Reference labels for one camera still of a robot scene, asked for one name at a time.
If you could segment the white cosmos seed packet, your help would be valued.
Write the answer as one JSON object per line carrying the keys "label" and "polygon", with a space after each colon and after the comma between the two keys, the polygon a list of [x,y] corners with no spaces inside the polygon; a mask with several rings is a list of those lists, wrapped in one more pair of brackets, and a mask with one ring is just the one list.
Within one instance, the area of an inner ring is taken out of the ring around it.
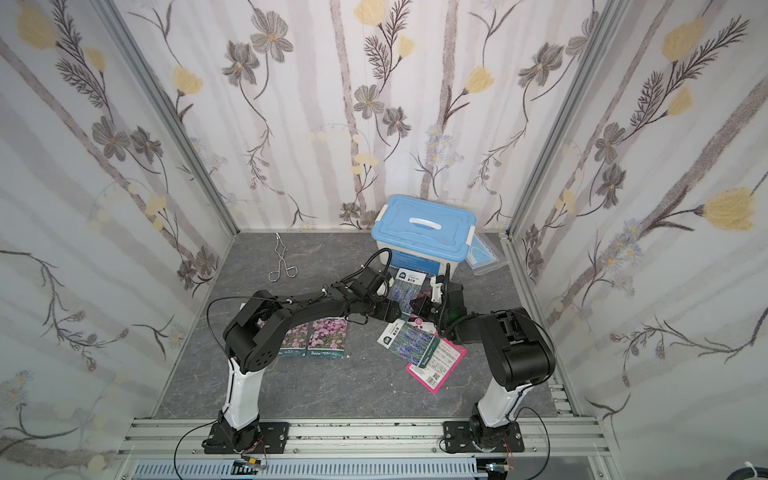
{"label": "white cosmos seed packet", "polygon": [[303,324],[289,330],[279,349],[280,356],[304,357],[310,338],[310,326]]}

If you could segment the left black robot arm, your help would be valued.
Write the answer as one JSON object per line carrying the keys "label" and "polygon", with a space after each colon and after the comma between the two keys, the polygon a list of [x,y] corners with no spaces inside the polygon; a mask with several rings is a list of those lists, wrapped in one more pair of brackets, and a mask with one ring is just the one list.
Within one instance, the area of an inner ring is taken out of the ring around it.
{"label": "left black robot arm", "polygon": [[276,360],[287,334],[327,318],[394,322],[399,304],[388,298],[393,251],[382,248],[355,272],[314,293],[279,296],[259,290],[224,328],[219,344],[227,358],[227,393],[202,448],[207,454],[242,454],[265,442],[258,399],[266,368]]}

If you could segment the pink back seed packet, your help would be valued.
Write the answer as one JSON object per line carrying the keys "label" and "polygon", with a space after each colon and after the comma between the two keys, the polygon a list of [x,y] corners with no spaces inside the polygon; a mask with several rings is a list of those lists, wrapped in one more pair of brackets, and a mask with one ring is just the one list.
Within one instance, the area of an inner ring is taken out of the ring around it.
{"label": "pink back seed packet", "polygon": [[437,394],[466,354],[465,347],[441,339],[425,367],[408,365],[406,369],[430,393]]}

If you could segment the lavender seed packet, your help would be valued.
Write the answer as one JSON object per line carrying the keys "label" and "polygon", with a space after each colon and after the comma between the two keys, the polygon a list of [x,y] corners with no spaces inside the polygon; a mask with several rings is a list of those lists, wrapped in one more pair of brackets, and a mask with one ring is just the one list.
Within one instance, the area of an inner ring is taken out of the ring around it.
{"label": "lavender seed packet", "polygon": [[399,268],[393,274],[388,299],[397,303],[402,313],[410,313],[411,302],[417,298],[426,280],[424,272]]}
{"label": "lavender seed packet", "polygon": [[396,320],[385,327],[377,343],[409,364],[425,368],[436,352],[440,338],[409,322]]}

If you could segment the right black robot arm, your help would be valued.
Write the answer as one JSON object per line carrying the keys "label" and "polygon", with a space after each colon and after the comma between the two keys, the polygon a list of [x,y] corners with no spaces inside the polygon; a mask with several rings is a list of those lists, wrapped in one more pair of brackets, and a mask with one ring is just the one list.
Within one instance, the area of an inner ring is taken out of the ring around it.
{"label": "right black robot arm", "polygon": [[478,343],[492,380],[473,406],[467,420],[443,423],[438,447],[445,453],[520,453],[525,450],[517,422],[523,399],[554,374],[556,359],[551,339],[523,307],[469,312],[463,286],[451,279],[451,268],[434,278],[432,294],[438,299],[426,319],[450,347]]}

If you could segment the pink phlox seed packet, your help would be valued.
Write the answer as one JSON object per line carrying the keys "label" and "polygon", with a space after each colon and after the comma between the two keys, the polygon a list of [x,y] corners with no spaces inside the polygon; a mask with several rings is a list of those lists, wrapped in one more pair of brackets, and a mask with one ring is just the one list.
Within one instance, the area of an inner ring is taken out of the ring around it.
{"label": "pink phlox seed packet", "polygon": [[314,321],[307,355],[329,359],[344,358],[347,327],[348,322],[343,317],[327,317]]}

